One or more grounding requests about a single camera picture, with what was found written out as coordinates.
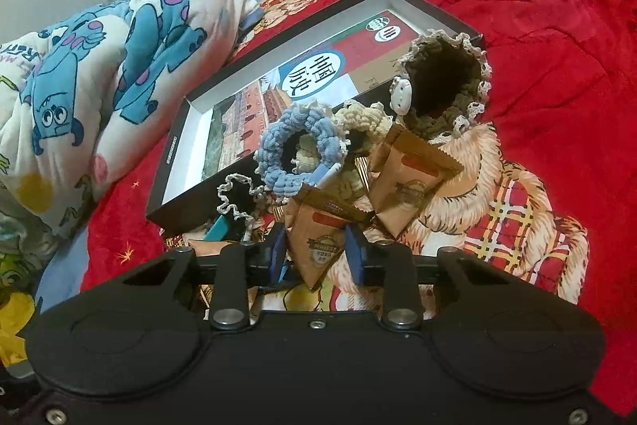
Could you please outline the black scrunchie white lace edge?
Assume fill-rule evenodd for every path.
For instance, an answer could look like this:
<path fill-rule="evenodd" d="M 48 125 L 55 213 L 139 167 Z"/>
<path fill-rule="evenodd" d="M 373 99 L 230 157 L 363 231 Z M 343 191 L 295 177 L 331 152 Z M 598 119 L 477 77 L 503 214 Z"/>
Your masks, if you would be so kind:
<path fill-rule="evenodd" d="M 252 177 L 233 172 L 217 188 L 220 200 L 218 215 L 229 218 L 233 224 L 243 227 L 242 242 L 249 242 L 257 220 L 266 209 L 269 190 Z"/>

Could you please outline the cream crochet scrunchie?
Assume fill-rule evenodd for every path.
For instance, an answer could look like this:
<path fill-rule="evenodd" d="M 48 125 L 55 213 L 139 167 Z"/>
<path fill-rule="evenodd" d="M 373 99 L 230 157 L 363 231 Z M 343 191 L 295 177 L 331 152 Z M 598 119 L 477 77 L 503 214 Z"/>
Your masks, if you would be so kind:
<path fill-rule="evenodd" d="M 334 121 L 349 140 L 348 155 L 336 179 L 326 186 L 326 191 L 341 201 L 354 202 L 367 192 L 367 177 L 358 164 L 367 160 L 373 148 L 385 138 L 393 118 L 385 112 L 381 102 L 366 107 L 358 101 L 348 100 L 336 112 Z M 293 172 L 312 172 L 320 164 L 315 139 L 301 133 L 293 138 L 293 144 L 296 146 L 291 156 Z"/>

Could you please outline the printed picture sheet in box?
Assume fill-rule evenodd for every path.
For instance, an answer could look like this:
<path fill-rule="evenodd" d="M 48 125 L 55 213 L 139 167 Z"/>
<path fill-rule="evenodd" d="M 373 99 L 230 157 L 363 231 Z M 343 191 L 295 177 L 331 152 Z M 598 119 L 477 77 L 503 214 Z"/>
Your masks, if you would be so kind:
<path fill-rule="evenodd" d="M 391 74 L 417 32 L 389 10 L 344 29 L 285 61 L 212 108 L 202 179 L 252 155 L 260 136 L 294 104 L 334 108 Z"/>

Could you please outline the red plush blanket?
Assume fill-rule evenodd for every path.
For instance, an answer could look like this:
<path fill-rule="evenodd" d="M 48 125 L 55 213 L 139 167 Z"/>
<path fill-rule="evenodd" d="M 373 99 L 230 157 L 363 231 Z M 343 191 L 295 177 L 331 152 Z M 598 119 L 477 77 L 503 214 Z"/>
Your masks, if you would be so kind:
<path fill-rule="evenodd" d="M 264 0 L 245 54 L 338 0 Z M 604 327 L 593 392 L 622 414 L 636 405 L 636 0 L 426 0 L 486 40 L 493 74 L 484 116 L 504 171 L 496 208 L 467 249 L 501 268 L 523 263 L 530 220 L 549 202 L 556 236 L 531 279 L 561 286 L 586 266 L 580 304 Z"/>

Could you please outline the brown crochet pouch lace trim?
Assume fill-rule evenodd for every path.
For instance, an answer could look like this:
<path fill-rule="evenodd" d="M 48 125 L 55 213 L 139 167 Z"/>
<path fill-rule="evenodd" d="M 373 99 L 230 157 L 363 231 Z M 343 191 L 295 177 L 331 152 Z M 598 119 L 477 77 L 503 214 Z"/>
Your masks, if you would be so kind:
<path fill-rule="evenodd" d="M 492 68 L 466 32 L 430 29 L 396 61 L 390 108 L 397 123 L 439 145 L 458 138 L 484 113 Z"/>

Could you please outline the brown triangular snack packet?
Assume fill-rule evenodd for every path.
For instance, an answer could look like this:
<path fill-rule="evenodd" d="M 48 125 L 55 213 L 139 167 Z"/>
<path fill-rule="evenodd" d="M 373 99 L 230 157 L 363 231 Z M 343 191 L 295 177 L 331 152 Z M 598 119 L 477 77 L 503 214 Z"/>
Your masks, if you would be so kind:
<path fill-rule="evenodd" d="M 285 207 L 287 249 L 310 290 L 317 289 L 328 268 L 344 250 L 348 224 L 366 224 L 370 212 L 339 201 L 304 184 Z"/>
<path fill-rule="evenodd" d="M 369 202 L 384 229 L 398 238 L 440 185 L 462 171 L 449 154 L 393 124 L 369 157 Z"/>

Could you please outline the teal small object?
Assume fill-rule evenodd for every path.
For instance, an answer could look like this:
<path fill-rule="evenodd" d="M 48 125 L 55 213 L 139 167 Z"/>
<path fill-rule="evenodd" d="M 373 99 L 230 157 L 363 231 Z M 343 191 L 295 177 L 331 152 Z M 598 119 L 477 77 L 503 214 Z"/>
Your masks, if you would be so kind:
<path fill-rule="evenodd" d="M 204 242 L 223 242 L 233 239 L 238 233 L 238 227 L 232 217 L 218 215 L 203 237 Z"/>

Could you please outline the black shallow cardboard box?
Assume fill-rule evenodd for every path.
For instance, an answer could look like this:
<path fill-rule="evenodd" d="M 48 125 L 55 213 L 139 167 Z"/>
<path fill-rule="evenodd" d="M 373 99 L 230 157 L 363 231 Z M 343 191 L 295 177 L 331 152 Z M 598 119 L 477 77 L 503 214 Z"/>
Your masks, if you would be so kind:
<path fill-rule="evenodd" d="M 430 30 L 483 36 L 425 0 L 340 0 L 256 45 L 188 94 L 168 134 L 146 217 L 182 233 L 216 217 L 231 172 L 254 175 L 260 136 L 289 106 L 390 103 L 397 61 Z"/>

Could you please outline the blue crochet scrunchie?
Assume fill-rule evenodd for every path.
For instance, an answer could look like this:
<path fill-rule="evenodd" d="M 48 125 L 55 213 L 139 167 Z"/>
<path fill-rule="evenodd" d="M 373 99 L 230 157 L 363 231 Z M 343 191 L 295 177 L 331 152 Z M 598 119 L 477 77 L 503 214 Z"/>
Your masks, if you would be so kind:
<path fill-rule="evenodd" d="M 340 171 L 350 141 L 332 109 L 317 101 L 294 104 L 271 123 L 254 154 L 257 172 L 278 198 L 292 198 L 301 188 L 319 186 Z"/>

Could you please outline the cartoon monster print quilt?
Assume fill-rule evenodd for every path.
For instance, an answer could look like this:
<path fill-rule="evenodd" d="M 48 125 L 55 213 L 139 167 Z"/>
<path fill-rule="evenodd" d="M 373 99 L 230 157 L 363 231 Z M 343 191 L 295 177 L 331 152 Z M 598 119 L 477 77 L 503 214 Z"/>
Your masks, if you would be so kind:
<path fill-rule="evenodd" d="M 261 14 L 256 0 L 127 0 L 4 43 L 2 239 L 69 235 Z"/>

